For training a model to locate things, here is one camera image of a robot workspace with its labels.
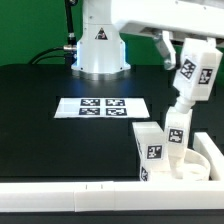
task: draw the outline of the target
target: white paper sheet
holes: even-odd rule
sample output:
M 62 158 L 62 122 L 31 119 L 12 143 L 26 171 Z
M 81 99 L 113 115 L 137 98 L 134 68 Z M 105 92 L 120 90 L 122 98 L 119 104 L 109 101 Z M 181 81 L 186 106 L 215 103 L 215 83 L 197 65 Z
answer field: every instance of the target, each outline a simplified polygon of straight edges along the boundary
M 61 98 L 54 118 L 148 118 L 142 98 Z

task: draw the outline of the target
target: black tabletop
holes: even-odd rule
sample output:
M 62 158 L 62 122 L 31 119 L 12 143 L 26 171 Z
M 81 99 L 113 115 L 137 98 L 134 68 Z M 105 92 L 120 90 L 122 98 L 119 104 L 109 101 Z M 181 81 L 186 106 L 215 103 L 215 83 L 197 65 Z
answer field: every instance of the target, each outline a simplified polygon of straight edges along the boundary
M 173 78 L 174 72 L 160 66 L 135 66 L 128 77 L 111 81 L 78 79 L 63 65 L 0 67 L 0 181 L 138 180 L 139 159 L 132 122 L 156 121 L 164 128 L 166 112 L 178 96 L 172 86 Z M 150 118 L 54 119 L 62 97 L 144 98 Z M 206 131 L 224 151 L 223 99 L 224 88 L 215 85 L 209 101 L 197 102 L 193 107 L 189 147 L 194 132 Z M 163 219 L 168 220 L 164 217 L 171 217 L 170 213 L 163 217 L 161 213 L 145 214 L 144 218 L 140 213 L 105 217 L 111 217 L 111 223 L 136 223 L 135 218 L 125 219 L 131 214 L 139 214 L 141 223 L 162 223 Z M 197 214 L 204 217 L 208 213 Z M 89 223 L 88 217 L 101 223 L 101 215 L 82 215 L 84 218 L 79 221 L 70 214 L 62 214 L 58 219 L 57 215 L 40 217 L 42 223 Z M 18 223 L 24 223 L 29 216 L 32 215 L 14 217 L 20 217 Z M 67 221 L 59 221 L 63 216 Z M 182 213 L 183 220 L 185 216 L 188 214 Z M 172 217 L 169 223 L 177 223 L 172 221 L 176 215 Z M 13 223 L 11 216 L 0 215 L 1 219 Z

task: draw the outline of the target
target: white block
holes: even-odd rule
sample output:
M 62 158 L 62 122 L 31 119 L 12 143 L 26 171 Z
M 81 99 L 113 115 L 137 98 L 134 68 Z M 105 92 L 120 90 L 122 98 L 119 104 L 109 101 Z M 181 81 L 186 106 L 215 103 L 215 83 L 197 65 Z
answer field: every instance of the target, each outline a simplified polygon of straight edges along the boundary
M 160 126 L 156 122 L 134 122 L 133 128 L 143 167 L 148 172 L 169 171 L 168 153 Z
M 170 107 L 166 114 L 165 139 L 169 157 L 174 167 L 181 166 L 188 146 L 192 110 L 187 114 Z
M 114 209 L 113 182 L 78 183 L 75 186 L 75 211 L 110 211 Z
M 118 182 L 115 210 L 223 209 L 224 183 L 219 181 Z
M 74 211 L 74 183 L 0 184 L 0 212 Z
M 222 59 L 222 52 L 207 41 L 186 38 L 181 52 L 182 67 L 173 86 L 188 100 L 208 100 Z
M 195 133 L 193 148 L 211 164 L 212 180 L 224 181 L 224 157 L 207 133 Z

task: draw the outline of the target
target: white plastic part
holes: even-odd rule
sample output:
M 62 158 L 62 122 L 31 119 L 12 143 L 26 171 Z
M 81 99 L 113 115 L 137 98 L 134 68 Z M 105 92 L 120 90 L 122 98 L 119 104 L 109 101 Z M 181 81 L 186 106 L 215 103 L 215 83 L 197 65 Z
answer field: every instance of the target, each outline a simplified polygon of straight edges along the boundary
M 74 183 L 1 183 L 0 212 L 74 211 Z
M 166 114 L 165 139 L 169 157 L 172 156 L 171 166 L 183 165 L 190 133 L 192 110 L 187 114 L 178 112 L 170 107 Z
M 222 53 L 207 41 L 186 38 L 181 53 L 182 67 L 173 86 L 180 91 L 175 108 L 187 113 L 195 101 L 209 99 Z
M 201 154 L 187 149 L 183 164 L 183 180 L 208 181 L 211 166 Z
M 112 0 L 112 23 L 120 32 L 135 35 L 148 36 L 148 28 L 157 28 L 223 38 L 224 30 L 217 21 L 224 21 L 224 9 L 192 2 Z
M 114 210 L 114 183 L 80 183 L 75 188 L 75 211 Z
M 133 122 L 141 166 L 147 171 L 170 171 L 164 132 L 157 122 Z
M 195 105 L 195 101 L 188 100 L 187 98 L 184 98 L 183 96 L 180 95 L 177 98 L 175 108 L 180 113 L 187 114 L 190 111 L 191 107 L 194 105 Z
M 111 23 L 111 0 L 84 0 L 83 36 L 72 69 L 88 74 L 114 74 L 127 69 L 125 43 Z
M 195 133 L 193 148 L 210 162 L 212 180 L 224 181 L 224 156 L 207 133 Z

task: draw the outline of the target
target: green wall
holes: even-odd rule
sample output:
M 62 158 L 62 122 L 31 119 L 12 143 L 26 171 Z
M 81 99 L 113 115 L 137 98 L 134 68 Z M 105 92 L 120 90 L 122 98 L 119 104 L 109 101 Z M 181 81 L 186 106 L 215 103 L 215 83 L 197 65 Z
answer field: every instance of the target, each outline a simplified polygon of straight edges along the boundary
M 82 35 L 82 1 L 73 7 L 74 28 Z M 121 34 L 127 44 L 127 61 L 137 65 L 163 63 L 151 38 Z M 0 65 L 27 63 L 37 53 L 67 41 L 64 0 L 1 0 Z M 49 59 L 42 63 L 63 63 Z M 224 61 L 217 80 L 224 84 Z

